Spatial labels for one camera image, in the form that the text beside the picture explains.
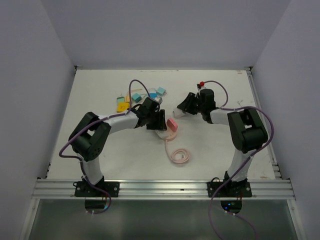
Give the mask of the blue plug adapter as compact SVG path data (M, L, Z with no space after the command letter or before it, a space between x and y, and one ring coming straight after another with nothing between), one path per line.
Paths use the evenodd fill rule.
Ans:
M149 97L152 98L152 99L155 99L155 98L158 97L158 95L157 95L156 93L154 93L154 92L151 92L151 93L149 94Z

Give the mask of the white plug adapter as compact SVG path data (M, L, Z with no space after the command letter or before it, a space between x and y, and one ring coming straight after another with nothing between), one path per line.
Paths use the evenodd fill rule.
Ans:
M179 118L181 118L181 117L183 117L183 116L185 116L186 115L186 113L185 112L183 112L182 110L180 110L180 109L175 109L173 112L173 117L175 118L175 119L179 119Z

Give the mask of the teal plug adapter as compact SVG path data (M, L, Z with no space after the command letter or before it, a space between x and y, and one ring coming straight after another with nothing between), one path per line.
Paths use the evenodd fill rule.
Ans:
M156 94L157 94L158 96L160 96L160 97L163 97L163 96L165 96L165 95L167 94L167 91L166 91L166 89L163 88L163 87L158 87L158 88L156 89Z

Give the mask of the green plug adapter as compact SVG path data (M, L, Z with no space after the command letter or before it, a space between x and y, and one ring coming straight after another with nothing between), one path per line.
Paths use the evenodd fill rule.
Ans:
M125 98L124 98L123 96L118 97L118 98L116 99L116 101L117 101L118 104L119 104L119 103L125 103L125 102L126 102L126 101L125 101Z

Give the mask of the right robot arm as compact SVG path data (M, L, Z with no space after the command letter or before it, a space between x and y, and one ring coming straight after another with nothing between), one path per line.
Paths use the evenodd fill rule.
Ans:
M199 90L198 93L190 92L176 109L182 114L201 114L202 119L208 124L222 124L229 127L235 151L222 184L214 191L235 196L246 187L254 155L267 144L269 139L258 109L252 106L237 110L218 108L214 91L207 88Z

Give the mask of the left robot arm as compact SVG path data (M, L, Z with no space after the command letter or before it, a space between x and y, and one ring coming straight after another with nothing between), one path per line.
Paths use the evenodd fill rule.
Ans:
M165 110L158 101L147 97L143 103L127 110L109 115L99 116L87 112L68 139L68 144L80 160L83 178L87 181L86 190L92 196L103 193L104 178L99 155L102 153L109 135L127 130L146 127L147 130L166 131Z

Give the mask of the pink power socket cluster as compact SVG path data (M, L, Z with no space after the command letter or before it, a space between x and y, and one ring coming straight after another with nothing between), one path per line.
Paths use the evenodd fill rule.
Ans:
M167 130L155 130L155 133L158 135L158 137L164 141L170 142L173 141L177 135L178 132L174 132L171 129Z

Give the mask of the yellow cube power socket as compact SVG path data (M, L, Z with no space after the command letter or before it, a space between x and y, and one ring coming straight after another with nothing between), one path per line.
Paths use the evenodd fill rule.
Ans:
M122 113L130 108L130 104L128 102L119 102L117 105L116 112Z

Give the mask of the light teal usb charger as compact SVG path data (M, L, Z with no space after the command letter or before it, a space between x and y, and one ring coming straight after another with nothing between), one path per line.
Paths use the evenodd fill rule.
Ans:
M138 93L134 93L132 96L131 96L131 99L135 102L135 103L138 103L142 100L142 97L140 94Z

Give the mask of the pink square plug adapter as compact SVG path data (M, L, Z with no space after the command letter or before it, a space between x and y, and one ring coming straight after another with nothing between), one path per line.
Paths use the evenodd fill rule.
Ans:
M166 125L174 133L178 130L178 124L173 118L168 118L166 121Z

